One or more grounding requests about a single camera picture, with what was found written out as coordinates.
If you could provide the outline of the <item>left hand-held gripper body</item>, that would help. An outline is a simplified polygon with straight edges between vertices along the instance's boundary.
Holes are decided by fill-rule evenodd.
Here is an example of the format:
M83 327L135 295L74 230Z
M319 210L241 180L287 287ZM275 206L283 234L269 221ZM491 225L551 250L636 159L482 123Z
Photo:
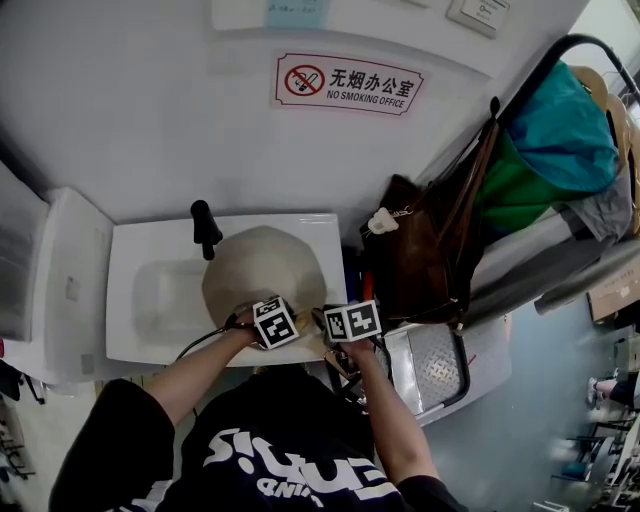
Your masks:
M254 327L258 347L269 351L295 341L299 337L295 315L281 296L273 296L253 305Z

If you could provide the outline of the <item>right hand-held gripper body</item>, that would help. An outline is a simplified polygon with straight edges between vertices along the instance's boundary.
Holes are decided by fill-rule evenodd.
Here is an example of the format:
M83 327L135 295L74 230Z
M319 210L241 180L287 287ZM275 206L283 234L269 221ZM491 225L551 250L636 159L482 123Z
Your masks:
M327 347L326 362L341 376L355 376L356 366L343 350L342 344L363 339L376 339L382 333L376 304L373 300L343 306L314 308L312 318L323 334Z

